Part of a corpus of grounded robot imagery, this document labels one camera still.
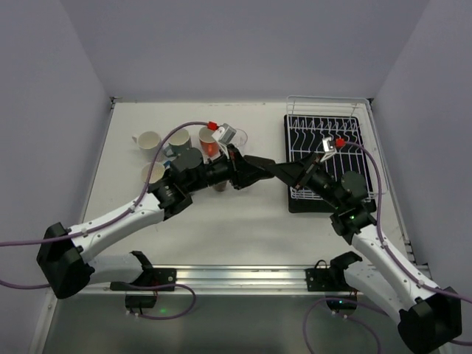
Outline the brown mug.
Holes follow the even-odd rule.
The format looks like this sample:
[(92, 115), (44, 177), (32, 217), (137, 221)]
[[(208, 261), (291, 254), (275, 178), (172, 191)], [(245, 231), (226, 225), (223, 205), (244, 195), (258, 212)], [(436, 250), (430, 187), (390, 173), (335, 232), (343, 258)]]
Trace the brown mug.
[(218, 184), (214, 185), (212, 188), (213, 188), (213, 190), (215, 190), (217, 192), (224, 192), (227, 188), (227, 182), (223, 181), (221, 183), (218, 183)]

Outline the clear plastic glass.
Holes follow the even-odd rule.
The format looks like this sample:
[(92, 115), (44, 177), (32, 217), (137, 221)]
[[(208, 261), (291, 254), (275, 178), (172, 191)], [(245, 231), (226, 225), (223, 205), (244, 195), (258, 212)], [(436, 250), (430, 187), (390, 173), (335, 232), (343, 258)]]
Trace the clear plastic glass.
[(247, 133), (242, 129), (237, 129), (232, 138), (232, 144), (239, 150), (243, 151), (248, 141)]

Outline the orange mug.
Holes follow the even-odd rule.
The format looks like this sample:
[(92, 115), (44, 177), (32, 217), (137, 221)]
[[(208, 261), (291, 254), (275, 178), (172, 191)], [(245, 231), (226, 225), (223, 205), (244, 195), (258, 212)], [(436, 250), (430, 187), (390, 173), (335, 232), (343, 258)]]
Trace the orange mug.
[(212, 137), (213, 131), (207, 127), (202, 127), (198, 132), (198, 140), (200, 142), (203, 154), (210, 159), (218, 158), (221, 155), (220, 147), (216, 140)]

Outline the grey-blue mug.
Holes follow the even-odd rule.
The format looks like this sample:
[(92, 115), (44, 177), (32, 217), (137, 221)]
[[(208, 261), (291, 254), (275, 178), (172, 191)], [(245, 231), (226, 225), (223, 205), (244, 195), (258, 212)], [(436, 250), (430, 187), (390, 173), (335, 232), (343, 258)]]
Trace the grey-blue mug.
[(167, 158), (177, 157), (184, 151), (192, 147), (190, 133), (187, 129), (182, 128), (176, 131), (168, 140), (167, 147), (163, 150), (163, 154)]

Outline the dark blue mug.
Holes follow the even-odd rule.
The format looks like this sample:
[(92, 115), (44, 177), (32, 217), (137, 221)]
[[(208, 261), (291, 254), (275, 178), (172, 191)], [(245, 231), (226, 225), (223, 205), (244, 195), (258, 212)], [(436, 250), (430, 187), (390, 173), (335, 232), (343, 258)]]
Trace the dark blue mug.
[(167, 169), (168, 164), (161, 162), (147, 163), (141, 170), (141, 180), (143, 183), (148, 181), (149, 184), (154, 184), (163, 178)]

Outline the white mug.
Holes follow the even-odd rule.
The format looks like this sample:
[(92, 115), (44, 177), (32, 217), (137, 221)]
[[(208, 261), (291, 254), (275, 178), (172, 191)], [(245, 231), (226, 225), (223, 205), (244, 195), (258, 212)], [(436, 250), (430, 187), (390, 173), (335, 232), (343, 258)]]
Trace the white mug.
[(162, 141), (160, 135), (155, 131), (145, 131), (141, 134), (135, 134), (132, 136), (132, 140), (138, 146), (147, 162), (153, 161), (157, 154), (159, 144)]

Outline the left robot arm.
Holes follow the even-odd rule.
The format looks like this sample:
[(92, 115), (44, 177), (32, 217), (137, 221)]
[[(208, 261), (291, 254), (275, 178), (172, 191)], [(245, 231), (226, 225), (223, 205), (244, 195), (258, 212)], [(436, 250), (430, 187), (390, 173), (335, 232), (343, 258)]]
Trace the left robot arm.
[(171, 161), (164, 176), (145, 189), (144, 195), (89, 223), (65, 228), (49, 226), (37, 255), (49, 286), (58, 299), (67, 299), (97, 282), (142, 285), (151, 280), (151, 264), (140, 251), (122, 258), (107, 258), (99, 266), (98, 255), (108, 247), (145, 227), (166, 221), (192, 204), (191, 195), (228, 181), (236, 190), (273, 178), (267, 169), (274, 160), (242, 155), (233, 145), (214, 160), (204, 161), (190, 148)]

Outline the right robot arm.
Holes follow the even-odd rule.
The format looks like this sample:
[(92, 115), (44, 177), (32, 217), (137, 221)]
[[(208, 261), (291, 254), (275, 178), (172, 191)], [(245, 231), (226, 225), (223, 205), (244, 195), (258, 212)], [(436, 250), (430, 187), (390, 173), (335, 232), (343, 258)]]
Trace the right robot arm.
[(334, 231), (358, 251), (339, 266), (342, 279), (396, 324), (413, 353), (430, 353), (462, 334), (458, 294), (453, 288), (441, 289), (384, 235), (380, 218), (366, 205), (367, 182), (361, 174), (348, 171), (335, 180), (317, 155), (266, 169), (289, 187), (308, 188), (334, 208)]

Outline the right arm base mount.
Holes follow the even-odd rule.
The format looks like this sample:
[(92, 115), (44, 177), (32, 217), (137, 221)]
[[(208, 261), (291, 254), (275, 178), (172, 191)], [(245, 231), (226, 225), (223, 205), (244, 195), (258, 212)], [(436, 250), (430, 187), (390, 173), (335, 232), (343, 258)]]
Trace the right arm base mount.
[(346, 296), (341, 296), (340, 300), (326, 300), (326, 304), (332, 311), (343, 315), (354, 314), (357, 305), (345, 302), (357, 300), (357, 290), (350, 287), (344, 278), (344, 271), (350, 265), (361, 262), (362, 258), (353, 251), (343, 253), (330, 262), (319, 260), (314, 266), (305, 269), (305, 282), (309, 292), (341, 293), (347, 292)]

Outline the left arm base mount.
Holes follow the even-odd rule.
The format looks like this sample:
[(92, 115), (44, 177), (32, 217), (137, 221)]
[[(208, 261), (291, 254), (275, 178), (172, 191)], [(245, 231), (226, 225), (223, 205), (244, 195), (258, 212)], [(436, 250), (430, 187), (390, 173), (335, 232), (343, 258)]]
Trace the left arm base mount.
[[(175, 268), (154, 268), (149, 259), (144, 256), (141, 251), (132, 251), (131, 254), (139, 261), (141, 273), (131, 283), (112, 282), (110, 289), (112, 291), (134, 291), (133, 286), (149, 287), (158, 285), (170, 285), (163, 291), (174, 291), (177, 280), (177, 270)], [(153, 295), (125, 295), (125, 308), (130, 312), (138, 311), (139, 315), (143, 315), (144, 309), (152, 309), (157, 303), (158, 291), (154, 290)]]

